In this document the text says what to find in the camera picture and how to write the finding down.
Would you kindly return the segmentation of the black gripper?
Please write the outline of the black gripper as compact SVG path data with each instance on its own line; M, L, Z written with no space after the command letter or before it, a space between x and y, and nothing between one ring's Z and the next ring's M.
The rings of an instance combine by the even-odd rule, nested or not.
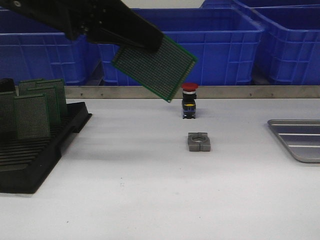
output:
M0 6L59 30L70 40L157 52L164 34L120 0L2 0Z

